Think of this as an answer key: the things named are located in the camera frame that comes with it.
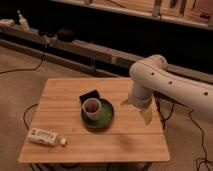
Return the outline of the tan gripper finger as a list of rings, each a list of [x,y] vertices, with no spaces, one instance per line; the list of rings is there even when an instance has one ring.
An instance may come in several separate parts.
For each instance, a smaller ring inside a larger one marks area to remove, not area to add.
[[[140,115],[142,116],[144,123],[146,125],[149,125],[152,121],[152,118],[153,118],[151,105],[148,104],[145,107],[141,108],[140,109]]]
[[[129,100],[128,99],[123,100],[120,105],[121,106],[130,105]]]

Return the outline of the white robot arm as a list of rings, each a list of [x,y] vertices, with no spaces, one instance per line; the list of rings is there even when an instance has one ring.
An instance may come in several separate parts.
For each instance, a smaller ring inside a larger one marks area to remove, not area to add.
[[[167,66],[167,60],[161,55],[133,63],[129,69],[132,86],[126,103],[139,109],[146,108],[156,91],[213,122],[213,85],[171,74],[166,71]]]

